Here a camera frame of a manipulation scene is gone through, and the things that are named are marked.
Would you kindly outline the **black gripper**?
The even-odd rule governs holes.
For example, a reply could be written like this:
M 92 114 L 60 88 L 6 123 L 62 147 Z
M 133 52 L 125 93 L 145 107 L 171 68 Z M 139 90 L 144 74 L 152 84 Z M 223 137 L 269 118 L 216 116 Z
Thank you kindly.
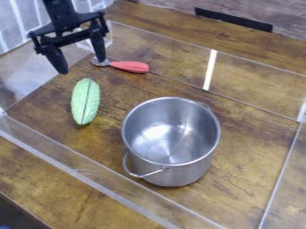
M 72 0 L 41 0 L 50 23 L 30 31 L 28 37 L 34 44 L 37 54 L 45 55 L 57 73 L 68 73 L 68 63 L 60 47 L 89 38 L 96 53 L 96 59 L 102 63 L 106 59 L 104 36 L 108 26 L 105 13 L 78 13 L 73 9 Z

